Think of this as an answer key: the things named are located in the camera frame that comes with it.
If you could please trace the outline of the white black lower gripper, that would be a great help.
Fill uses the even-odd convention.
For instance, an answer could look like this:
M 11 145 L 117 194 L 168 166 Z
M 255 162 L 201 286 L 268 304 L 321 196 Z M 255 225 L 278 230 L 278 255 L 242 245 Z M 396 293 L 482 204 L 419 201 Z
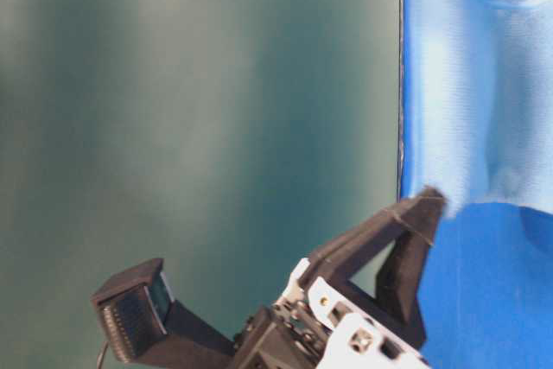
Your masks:
M 445 206 L 426 187 L 301 259 L 279 298 L 246 323 L 231 367 L 428 368 L 417 292 Z M 394 240 L 369 296 L 351 277 Z

